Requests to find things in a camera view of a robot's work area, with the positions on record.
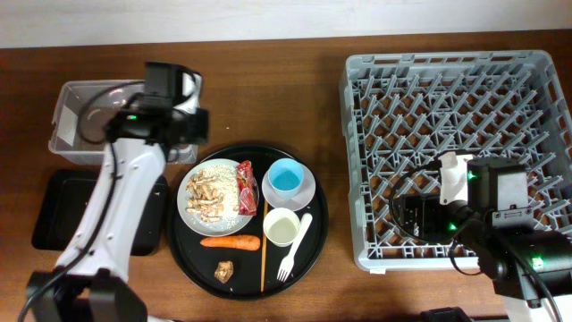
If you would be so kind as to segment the white plastic fork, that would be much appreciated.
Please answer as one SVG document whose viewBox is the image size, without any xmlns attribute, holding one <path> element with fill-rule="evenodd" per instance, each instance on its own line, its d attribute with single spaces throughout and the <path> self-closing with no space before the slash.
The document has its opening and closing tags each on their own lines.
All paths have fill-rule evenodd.
<svg viewBox="0 0 572 322">
<path fill-rule="evenodd" d="M 302 243 L 307 230 L 309 228 L 309 226 L 311 225 L 313 220 L 313 216 L 309 213 L 306 213 L 302 216 L 301 220 L 300 220 L 300 226 L 299 226 L 299 232 L 297 234 L 297 236 L 295 237 L 295 239 L 293 240 L 293 243 L 291 244 L 290 247 L 290 251 L 288 253 L 288 255 L 282 260 L 279 270 L 278 270 L 278 274 L 277 274 L 277 280 L 280 282 L 285 283 L 286 280 L 288 279 L 293 267 L 294 267 L 294 263 L 295 263 L 295 255 L 299 249 L 300 244 Z"/>
</svg>

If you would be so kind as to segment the pink saucer bowl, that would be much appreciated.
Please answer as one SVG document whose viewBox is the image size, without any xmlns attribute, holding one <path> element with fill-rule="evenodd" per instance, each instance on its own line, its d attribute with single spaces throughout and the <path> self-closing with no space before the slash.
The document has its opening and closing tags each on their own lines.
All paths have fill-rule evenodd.
<svg viewBox="0 0 572 322">
<path fill-rule="evenodd" d="M 292 211 L 298 211 L 309 205 L 315 196 L 316 181 L 312 172 L 305 166 L 303 169 L 304 179 L 301 183 L 300 190 L 292 199 L 282 199 L 272 188 L 268 179 L 268 174 L 265 174 L 262 183 L 262 192 L 265 200 L 273 208 L 287 208 Z"/>
</svg>

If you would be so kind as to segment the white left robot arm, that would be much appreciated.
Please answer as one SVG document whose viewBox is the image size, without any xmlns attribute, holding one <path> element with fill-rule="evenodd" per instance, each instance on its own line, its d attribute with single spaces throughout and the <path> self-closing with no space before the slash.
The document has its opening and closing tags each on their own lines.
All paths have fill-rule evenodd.
<svg viewBox="0 0 572 322">
<path fill-rule="evenodd" d="M 143 90 L 104 126 L 104 158 L 84 215 L 51 272 L 35 271 L 18 319 L 150 321 L 128 286 L 133 242 L 147 199 L 180 145 L 208 140 L 204 79 L 178 64 L 148 62 Z"/>
</svg>

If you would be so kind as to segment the red snack wrapper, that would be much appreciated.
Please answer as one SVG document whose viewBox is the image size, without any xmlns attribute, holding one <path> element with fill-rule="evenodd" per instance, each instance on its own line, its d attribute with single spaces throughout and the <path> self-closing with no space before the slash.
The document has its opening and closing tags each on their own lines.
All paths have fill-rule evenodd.
<svg viewBox="0 0 572 322">
<path fill-rule="evenodd" d="M 237 166 L 237 182 L 239 188 L 239 214 L 254 216 L 257 213 L 255 199 L 255 178 L 252 164 L 245 160 Z"/>
</svg>

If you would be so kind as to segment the cream cup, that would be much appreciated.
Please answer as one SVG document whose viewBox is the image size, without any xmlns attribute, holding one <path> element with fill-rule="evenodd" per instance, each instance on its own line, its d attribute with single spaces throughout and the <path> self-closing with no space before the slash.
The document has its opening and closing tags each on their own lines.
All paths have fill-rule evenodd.
<svg viewBox="0 0 572 322">
<path fill-rule="evenodd" d="M 300 219 L 287 208 L 274 208 L 263 222 L 265 237 L 278 247 L 290 246 L 299 233 Z"/>
</svg>

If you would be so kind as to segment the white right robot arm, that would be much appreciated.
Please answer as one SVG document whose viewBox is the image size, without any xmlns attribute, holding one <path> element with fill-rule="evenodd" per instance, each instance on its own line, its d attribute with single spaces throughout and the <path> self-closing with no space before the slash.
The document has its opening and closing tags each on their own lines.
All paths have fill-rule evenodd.
<svg viewBox="0 0 572 322">
<path fill-rule="evenodd" d="M 511 321 L 571 319 L 571 242 L 534 229 L 526 166 L 453 150 L 403 174 L 391 188 L 393 223 L 424 243 L 473 251 Z"/>
</svg>

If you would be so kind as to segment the wooden chopstick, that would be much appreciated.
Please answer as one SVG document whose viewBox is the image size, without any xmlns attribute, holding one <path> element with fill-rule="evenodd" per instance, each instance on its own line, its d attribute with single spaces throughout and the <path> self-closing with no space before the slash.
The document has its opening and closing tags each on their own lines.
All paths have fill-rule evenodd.
<svg viewBox="0 0 572 322">
<path fill-rule="evenodd" d="M 261 250 L 261 274 L 260 274 L 260 292 L 263 293 L 265 290 L 265 267 L 266 267 L 266 249 L 267 249 L 267 238 L 264 232 L 264 221 L 268 213 L 268 202 L 265 200 L 264 204 L 264 214 L 263 214 L 263 238 L 262 238 L 262 250 Z"/>
</svg>

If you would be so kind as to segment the blue cup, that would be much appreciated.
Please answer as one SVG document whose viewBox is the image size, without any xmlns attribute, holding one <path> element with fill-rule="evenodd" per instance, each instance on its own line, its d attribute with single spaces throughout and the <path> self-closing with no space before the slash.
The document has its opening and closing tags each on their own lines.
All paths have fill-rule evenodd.
<svg viewBox="0 0 572 322">
<path fill-rule="evenodd" d="M 298 161 L 281 158 L 270 166 L 268 180 L 281 199 L 291 199 L 299 192 L 304 180 L 304 170 Z"/>
</svg>

